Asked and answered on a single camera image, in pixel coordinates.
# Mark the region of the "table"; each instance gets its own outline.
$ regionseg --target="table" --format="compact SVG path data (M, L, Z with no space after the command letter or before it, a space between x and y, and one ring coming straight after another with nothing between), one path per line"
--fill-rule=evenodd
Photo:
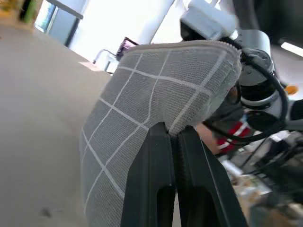
M0 37L0 225L84 227L78 137L110 75L37 30Z

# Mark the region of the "green object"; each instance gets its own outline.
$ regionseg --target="green object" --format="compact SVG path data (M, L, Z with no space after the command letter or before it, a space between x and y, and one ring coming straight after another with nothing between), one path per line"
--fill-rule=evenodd
M26 13L24 15L24 18L23 18L24 23L28 24L28 23L31 22L31 20L34 17L34 14L35 14L36 4L37 4L36 0L31 0L30 1L30 4L29 4L29 6L27 8L27 11L26 11Z

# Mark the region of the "ceiling light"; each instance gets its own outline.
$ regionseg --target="ceiling light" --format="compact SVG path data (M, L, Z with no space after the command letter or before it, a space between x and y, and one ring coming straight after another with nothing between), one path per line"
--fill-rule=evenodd
M281 47L285 50L288 50L303 57L303 49L298 46L285 42L281 45Z

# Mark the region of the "gray towel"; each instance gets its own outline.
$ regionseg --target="gray towel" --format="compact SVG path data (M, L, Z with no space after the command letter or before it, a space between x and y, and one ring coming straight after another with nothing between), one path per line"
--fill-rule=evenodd
M241 72L240 51L213 41L138 46L121 60L80 137L90 227L120 226L128 169L148 129L172 136L221 104Z

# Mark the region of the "orange object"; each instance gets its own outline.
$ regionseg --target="orange object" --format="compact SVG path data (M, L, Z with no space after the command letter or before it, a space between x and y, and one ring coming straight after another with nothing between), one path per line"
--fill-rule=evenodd
M298 92L298 87L295 85L289 85L285 88L285 91L288 93L288 95L294 95Z

